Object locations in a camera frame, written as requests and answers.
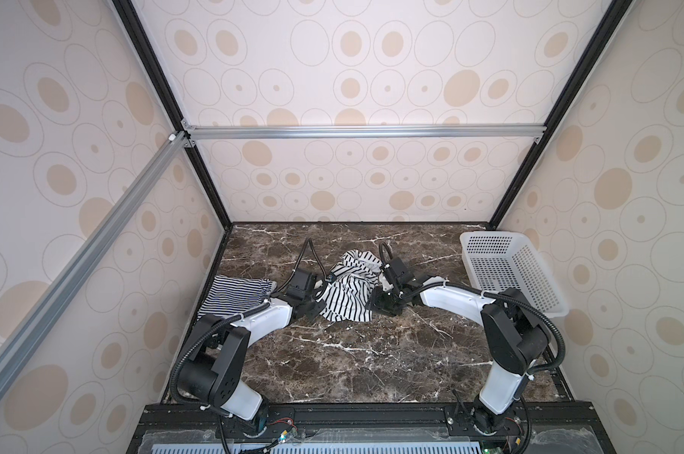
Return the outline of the black white striped tank top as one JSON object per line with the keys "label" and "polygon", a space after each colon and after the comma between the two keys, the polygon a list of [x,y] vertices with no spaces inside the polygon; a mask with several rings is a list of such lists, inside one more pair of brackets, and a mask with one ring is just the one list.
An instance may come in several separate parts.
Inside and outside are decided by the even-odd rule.
{"label": "black white striped tank top", "polygon": [[382,261],[368,251],[351,250],[332,268],[332,282],[322,293],[320,315],[329,322],[366,323],[372,319],[368,300],[379,284]]}

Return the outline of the blue white striped tank top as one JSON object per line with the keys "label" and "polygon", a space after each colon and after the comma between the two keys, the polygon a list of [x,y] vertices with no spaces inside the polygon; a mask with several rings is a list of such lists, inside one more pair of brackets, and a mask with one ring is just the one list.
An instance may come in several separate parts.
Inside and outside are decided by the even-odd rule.
{"label": "blue white striped tank top", "polygon": [[276,287],[277,284],[268,279],[247,279],[218,274],[198,310],[197,318],[213,315],[225,319],[257,308]]}

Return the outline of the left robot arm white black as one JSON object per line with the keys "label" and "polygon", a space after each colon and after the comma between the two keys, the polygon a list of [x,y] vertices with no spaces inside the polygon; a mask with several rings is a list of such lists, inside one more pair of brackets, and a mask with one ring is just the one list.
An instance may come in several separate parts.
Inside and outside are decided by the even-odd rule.
{"label": "left robot arm white black", "polygon": [[242,380],[247,350],[301,317],[321,313],[327,284],[323,272],[302,268],[280,286],[265,279],[215,277],[171,370],[173,399],[264,427],[268,401]]}

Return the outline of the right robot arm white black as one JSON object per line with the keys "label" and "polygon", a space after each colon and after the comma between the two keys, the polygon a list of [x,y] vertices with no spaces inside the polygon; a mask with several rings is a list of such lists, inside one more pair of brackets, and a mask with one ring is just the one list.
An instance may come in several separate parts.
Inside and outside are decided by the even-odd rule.
{"label": "right robot arm white black", "polygon": [[457,406],[483,435],[499,431],[534,375],[559,368],[565,358],[561,331],[519,289],[482,291],[439,276],[416,275],[399,257],[384,260],[370,309],[396,316],[408,306],[445,310],[483,327],[493,365],[472,408]]}

